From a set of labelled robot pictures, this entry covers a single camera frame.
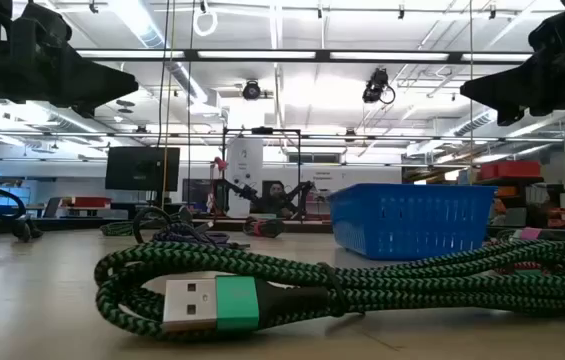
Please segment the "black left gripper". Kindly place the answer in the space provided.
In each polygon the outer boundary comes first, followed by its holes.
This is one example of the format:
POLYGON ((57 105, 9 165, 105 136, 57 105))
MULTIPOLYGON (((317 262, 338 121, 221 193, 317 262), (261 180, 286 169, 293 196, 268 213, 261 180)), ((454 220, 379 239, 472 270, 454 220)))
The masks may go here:
POLYGON ((106 63, 91 60, 89 85, 84 84, 89 67, 77 52, 66 45, 42 47, 29 58, 0 54, 0 94, 14 102, 44 101, 59 108, 92 113, 93 107, 136 91, 136 78, 106 63))

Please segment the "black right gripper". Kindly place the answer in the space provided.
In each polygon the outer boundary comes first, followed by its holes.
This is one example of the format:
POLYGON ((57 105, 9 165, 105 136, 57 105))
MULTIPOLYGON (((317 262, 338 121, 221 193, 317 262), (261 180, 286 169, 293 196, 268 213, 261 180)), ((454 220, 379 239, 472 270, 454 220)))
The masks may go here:
POLYGON ((534 56, 512 70, 466 81, 461 94, 472 101, 497 109, 497 123, 511 125, 526 113, 546 116, 565 110, 565 54, 552 60, 534 56), (497 94, 481 91, 496 91, 497 94))

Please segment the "red storage bin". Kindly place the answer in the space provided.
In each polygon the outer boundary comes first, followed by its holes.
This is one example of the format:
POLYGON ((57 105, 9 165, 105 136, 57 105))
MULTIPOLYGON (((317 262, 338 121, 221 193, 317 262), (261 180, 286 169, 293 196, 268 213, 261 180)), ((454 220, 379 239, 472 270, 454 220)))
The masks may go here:
POLYGON ((504 178, 539 178, 541 164, 537 161, 511 160, 484 164, 478 178, 480 180, 504 178))

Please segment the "black monitor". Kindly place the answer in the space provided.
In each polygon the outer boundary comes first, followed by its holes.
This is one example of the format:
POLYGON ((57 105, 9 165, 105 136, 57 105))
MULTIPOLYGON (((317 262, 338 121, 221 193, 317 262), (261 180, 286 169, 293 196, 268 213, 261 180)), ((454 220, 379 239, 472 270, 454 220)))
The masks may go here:
POLYGON ((108 152, 108 190, 177 191, 179 148, 113 147, 108 152))

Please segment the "red desk lamp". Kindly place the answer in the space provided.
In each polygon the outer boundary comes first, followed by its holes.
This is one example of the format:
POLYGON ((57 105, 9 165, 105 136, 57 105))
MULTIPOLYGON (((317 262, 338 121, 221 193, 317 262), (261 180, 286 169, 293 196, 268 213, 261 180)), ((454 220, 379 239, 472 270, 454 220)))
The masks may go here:
POLYGON ((223 216, 226 212, 227 190, 224 185, 227 163, 215 157, 210 164, 210 184, 208 207, 214 216, 223 216))

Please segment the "blue plastic basket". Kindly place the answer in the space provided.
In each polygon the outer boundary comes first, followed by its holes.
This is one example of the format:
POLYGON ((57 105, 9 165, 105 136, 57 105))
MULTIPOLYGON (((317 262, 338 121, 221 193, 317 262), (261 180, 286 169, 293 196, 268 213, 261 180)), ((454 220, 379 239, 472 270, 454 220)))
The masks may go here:
POLYGON ((482 246, 494 186, 365 183, 329 196, 335 241, 365 258, 407 261, 482 246))

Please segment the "white pillar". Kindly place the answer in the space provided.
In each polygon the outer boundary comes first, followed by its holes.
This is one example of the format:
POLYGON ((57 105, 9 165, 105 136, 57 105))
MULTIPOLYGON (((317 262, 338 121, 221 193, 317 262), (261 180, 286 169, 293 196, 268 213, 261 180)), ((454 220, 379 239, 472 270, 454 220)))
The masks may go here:
MULTIPOLYGON (((259 138, 236 137, 227 149, 225 178, 240 188, 248 185, 258 193, 262 192, 263 140, 259 138)), ((230 190, 228 194, 228 216, 246 218, 250 214, 250 202, 230 190)))

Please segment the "overhead light bar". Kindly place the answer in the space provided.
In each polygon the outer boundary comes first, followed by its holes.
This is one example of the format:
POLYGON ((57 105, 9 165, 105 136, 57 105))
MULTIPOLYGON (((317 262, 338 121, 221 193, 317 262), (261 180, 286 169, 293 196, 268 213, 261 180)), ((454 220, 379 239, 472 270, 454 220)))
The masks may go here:
POLYGON ((524 52, 435 52, 435 51, 353 51, 353 50, 173 50, 78 49, 94 61, 157 62, 175 59, 186 62, 288 62, 288 63, 398 63, 398 64, 481 64, 516 65, 531 54, 524 52))

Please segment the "person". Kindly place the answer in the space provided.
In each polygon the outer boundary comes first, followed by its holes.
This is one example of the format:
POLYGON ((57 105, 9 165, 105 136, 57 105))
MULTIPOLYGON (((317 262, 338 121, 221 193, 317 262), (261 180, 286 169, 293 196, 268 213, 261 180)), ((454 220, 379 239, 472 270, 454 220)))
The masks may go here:
POLYGON ((290 218, 293 211, 285 205, 286 192, 280 181, 273 182, 268 195, 263 198, 263 212, 275 214, 280 218, 290 218))

